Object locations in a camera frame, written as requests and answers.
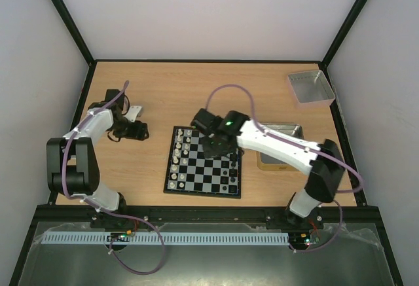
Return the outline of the black chess board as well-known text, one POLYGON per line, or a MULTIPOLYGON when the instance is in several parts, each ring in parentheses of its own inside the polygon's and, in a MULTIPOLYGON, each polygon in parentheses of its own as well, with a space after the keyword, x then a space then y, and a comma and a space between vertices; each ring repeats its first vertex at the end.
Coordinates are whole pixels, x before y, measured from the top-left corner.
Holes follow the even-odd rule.
POLYGON ((242 155, 234 153, 206 158, 203 134, 191 127, 175 126, 163 191, 240 199, 242 196, 242 155))

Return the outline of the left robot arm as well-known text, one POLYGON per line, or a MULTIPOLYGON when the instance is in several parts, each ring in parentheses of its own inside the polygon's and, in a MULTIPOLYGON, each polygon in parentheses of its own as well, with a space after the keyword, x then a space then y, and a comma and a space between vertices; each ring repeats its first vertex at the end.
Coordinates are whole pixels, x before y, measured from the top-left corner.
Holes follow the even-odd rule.
POLYGON ((91 104, 70 132, 46 144, 49 189, 110 215, 125 214, 126 200, 101 181, 95 144, 103 135, 115 143, 149 138, 148 125, 138 120, 143 107, 131 105, 125 91, 108 89, 105 99, 91 104))

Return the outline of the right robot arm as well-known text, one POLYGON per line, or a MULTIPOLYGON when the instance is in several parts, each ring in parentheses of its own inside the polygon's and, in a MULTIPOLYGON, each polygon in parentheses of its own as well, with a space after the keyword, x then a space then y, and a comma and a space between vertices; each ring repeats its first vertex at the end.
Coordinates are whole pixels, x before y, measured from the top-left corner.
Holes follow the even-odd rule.
POLYGON ((342 160, 337 144, 330 139, 316 143, 297 139, 270 130, 249 116, 230 111, 222 118, 200 109, 191 126, 204 135, 202 144, 206 158, 228 155, 238 149, 266 154, 289 164, 308 176, 304 188, 292 195, 285 209, 285 220, 300 228, 322 203, 335 198, 344 175, 344 168, 335 162, 342 160))

